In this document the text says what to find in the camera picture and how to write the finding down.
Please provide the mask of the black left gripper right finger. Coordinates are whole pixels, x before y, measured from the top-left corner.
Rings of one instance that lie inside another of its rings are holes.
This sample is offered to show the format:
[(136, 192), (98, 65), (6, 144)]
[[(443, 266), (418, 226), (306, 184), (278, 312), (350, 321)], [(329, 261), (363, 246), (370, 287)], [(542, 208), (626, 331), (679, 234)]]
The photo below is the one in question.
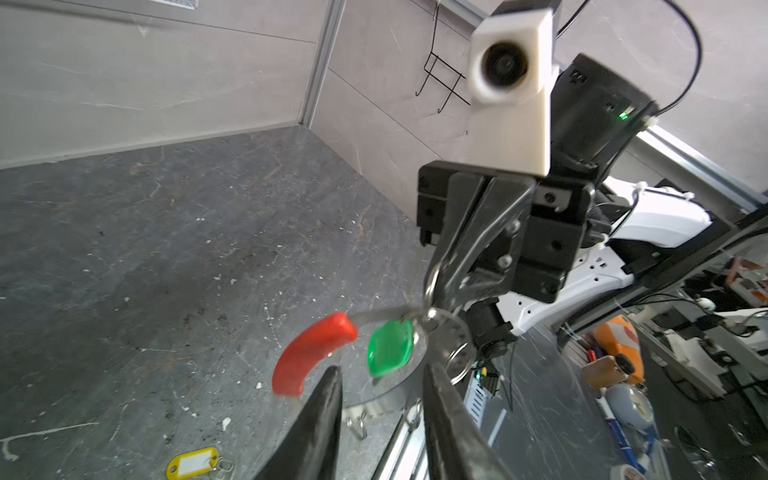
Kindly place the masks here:
[(444, 367), (437, 363), (425, 367), (422, 403), (431, 479), (515, 478), (482, 437)]

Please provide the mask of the green capped key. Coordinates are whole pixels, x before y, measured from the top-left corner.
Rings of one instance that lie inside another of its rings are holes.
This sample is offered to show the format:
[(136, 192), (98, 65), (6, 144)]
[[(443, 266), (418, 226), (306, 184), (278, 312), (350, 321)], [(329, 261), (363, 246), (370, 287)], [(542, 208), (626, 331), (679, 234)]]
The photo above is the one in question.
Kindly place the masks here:
[(367, 366), (372, 378), (387, 376), (410, 361), (414, 326), (410, 320), (392, 320), (377, 328), (368, 343)]

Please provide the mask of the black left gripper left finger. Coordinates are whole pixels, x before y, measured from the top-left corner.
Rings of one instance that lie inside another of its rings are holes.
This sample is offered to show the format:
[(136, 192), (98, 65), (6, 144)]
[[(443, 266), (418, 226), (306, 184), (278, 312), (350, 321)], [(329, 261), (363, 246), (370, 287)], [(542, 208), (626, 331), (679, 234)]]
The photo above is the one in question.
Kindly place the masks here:
[(255, 479), (334, 479), (342, 407), (342, 373), (339, 367), (330, 366)]

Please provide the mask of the yellow capped key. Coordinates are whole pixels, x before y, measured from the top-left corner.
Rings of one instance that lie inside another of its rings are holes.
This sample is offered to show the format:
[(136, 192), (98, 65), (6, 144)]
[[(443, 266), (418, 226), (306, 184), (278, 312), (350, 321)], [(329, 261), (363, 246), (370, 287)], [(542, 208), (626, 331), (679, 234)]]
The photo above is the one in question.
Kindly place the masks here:
[(215, 447), (207, 447), (174, 457), (166, 467), (168, 480), (231, 479), (234, 462)]

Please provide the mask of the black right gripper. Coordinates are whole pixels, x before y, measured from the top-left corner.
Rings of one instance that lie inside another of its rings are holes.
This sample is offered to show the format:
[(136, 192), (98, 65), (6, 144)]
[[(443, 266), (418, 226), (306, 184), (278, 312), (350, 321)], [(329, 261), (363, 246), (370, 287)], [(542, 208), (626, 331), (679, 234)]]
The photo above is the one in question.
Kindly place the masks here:
[(584, 239), (591, 183), (437, 160), (419, 169), (417, 187), (420, 241), (435, 248), (427, 306), (509, 292), (557, 299)]

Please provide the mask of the aluminium frame profiles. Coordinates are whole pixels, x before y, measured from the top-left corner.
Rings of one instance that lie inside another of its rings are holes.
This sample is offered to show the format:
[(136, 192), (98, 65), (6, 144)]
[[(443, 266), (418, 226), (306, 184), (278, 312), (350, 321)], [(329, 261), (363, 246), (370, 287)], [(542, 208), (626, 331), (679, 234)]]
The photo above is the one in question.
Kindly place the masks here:
[[(455, 160), (469, 107), (430, 82), (432, 1), (336, 1), (312, 82), (309, 128), (408, 215), (417, 172)], [(750, 188), (767, 188), (767, 5), (763, 1), (566, 1), (556, 61), (586, 54), (665, 109), (662, 130)], [(436, 51), (465, 75), (472, 28), (441, 6)]]

